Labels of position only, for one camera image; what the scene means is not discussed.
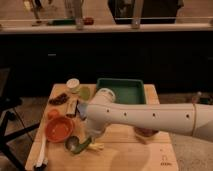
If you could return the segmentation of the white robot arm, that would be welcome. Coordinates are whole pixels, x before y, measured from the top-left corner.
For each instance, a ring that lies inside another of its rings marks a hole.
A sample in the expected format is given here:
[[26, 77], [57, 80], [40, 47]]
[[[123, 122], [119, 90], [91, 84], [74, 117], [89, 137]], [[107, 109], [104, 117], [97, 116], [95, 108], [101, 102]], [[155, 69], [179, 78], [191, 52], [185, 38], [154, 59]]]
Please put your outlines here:
[[130, 125], [213, 142], [213, 105], [118, 104], [108, 88], [99, 89], [85, 109], [86, 133], [101, 137], [110, 124]]

